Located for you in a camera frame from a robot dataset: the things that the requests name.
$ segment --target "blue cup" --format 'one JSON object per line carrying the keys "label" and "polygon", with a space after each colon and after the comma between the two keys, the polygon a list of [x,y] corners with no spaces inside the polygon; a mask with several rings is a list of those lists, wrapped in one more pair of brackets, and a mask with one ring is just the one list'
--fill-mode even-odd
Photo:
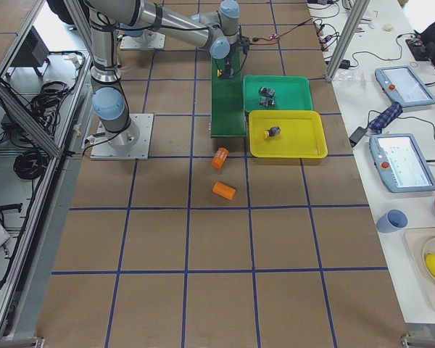
{"label": "blue cup", "polygon": [[377,230],[382,233],[391,233],[407,226],[407,217],[398,209],[389,210],[376,223]]}

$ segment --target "orange cup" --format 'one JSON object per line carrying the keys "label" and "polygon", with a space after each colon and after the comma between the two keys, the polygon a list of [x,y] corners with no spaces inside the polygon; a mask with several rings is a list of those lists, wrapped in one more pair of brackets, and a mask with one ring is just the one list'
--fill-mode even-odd
{"label": "orange cup", "polygon": [[229,154],[229,150],[227,150],[225,147],[220,147],[217,149],[214,158],[211,161],[211,165],[216,168],[220,169],[225,162],[225,159],[227,158]]}
{"label": "orange cup", "polygon": [[236,189],[234,189],[233,187],[227,186],[224,183],[221,183],[219,181],[217,183],[215,183],[215,185],[212,188],[212,191],[215,194],[218,194],[219,196],[228,199],[229,201],[231,201],[237,193]]}

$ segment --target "green tray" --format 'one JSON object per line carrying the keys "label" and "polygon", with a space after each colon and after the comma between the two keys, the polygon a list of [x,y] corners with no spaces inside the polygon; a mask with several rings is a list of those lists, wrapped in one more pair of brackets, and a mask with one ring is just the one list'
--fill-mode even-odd
{"label": "green tray", "polygon": [[[260,105],[261,87],[275,91],[275,105]],[[244,77],[244,109],[253,110],[312,110],[310,82],[303,76],[247,75]]]}

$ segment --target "yellow tray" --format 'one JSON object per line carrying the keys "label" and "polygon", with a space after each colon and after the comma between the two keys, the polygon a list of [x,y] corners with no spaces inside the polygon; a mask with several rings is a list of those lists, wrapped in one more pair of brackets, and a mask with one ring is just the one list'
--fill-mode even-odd
{"label": "yellow tray", "polygon": [[[278,126],[281,133],[265,138]],[[326,137],[320,115],[310,110],[255,110],[249,113],[249,144],[255,157],[324,158]]]}

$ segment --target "blue checkered cloth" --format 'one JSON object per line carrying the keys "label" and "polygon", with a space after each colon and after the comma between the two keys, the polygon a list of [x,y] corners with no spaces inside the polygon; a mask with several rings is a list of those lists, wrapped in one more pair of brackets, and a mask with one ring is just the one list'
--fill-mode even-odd
{"label": "blue checkered cloth", "polygon": [[368,128],[375,134],[381,134],[382,130],[402,113],[403,108],[401,104],[396,101],[379,116],[370,121]]}

